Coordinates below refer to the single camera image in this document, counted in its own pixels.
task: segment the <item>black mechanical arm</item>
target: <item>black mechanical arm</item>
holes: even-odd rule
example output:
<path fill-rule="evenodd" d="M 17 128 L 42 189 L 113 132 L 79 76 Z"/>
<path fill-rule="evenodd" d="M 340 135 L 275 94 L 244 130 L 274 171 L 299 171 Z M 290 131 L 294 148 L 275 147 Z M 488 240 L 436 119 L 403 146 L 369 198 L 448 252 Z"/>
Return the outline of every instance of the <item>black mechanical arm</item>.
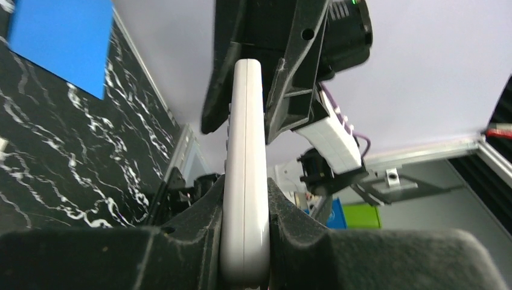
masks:
<path fill-rule="evenodd" d="M 217 0 L 214 62 L 201 130 L 228 118 L 239 59 L 261 63 L 267 144 L 287 130 L 327 115 L 317 84 L 370 56 L 365 0 Z"/>

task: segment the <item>gray wall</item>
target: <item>gray wall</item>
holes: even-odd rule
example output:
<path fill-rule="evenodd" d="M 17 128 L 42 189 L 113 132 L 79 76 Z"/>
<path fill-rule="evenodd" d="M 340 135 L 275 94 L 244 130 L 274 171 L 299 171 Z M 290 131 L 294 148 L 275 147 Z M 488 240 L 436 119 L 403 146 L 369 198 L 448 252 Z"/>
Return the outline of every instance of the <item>gray wall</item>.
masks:
<path fill-rule="evenodd" d="M 404 166 L 399 173 L 439 187 L 465 184 L 447 161 Z M 296 163 L 270 167 L 267 174 L 275 178 L 284 191 L 304 190 L 298 181 L 302 170 Z M 360 201 L 360 197 L 350 189 L 336 196 L 343 204 Z M 489 250 L 505 280 L 512 286 L 512 239 L 469 188 L 380 207 L 380 215 L 384 229 L 457 228 L 472 233 Z"/>

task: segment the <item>green box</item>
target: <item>green box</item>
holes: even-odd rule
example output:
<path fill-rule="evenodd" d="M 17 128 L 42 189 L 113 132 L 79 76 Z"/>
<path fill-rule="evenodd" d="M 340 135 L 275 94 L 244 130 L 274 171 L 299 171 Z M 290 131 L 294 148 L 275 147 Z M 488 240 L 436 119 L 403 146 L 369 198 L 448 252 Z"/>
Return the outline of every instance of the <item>green box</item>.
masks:
<path fill-rule="evenodd" d="M 370 205 L 344 205 L 343 213 L 347 227 L 351 228 L 381 228 L 379 209 Z"/>

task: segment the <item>blue card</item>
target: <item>blue card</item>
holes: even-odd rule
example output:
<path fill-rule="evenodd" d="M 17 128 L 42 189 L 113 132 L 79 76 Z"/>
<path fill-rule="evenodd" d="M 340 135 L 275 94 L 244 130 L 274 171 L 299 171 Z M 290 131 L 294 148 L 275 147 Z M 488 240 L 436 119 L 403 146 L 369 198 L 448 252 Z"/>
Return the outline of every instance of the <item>blue card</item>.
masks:
<path fill-rule="evenodd" d="M 8 34 L 20 56 L 103 99 L 110 0 L 17 0 Z"/>
<path fill-rule="evenodd" d="M 329 219 L 325 225 L 328 228 L 337 228 L 346 229 L 347 221 L 345 220 L 345 214 L 343 213 L 343 207 L 341 206 L 341 201 L 339 198 L 333 200 L 333 207 L 331 209 L 331 214 L 329 215 Z"/>

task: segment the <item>white ceiling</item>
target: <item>white ceiling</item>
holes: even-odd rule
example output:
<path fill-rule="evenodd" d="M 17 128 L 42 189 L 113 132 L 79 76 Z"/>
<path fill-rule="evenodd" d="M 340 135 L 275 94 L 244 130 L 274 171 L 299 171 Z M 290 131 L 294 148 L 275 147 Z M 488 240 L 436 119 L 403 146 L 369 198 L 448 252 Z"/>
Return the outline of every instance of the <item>white ceiling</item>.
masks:
<path fill-rule="evenodd" d="M 510 0 L 367 0 L 369 61 L 328 83 L 372 153 L 477 134 L 512 72 Z M 222 172 L 226 130 L 200 134 L 212 62 L 214 0 L 114 0 L 157 88 L 180 123 L 191 123 L 213 170 Z M 293 133 L 267 162 L 309 147 Z"/>

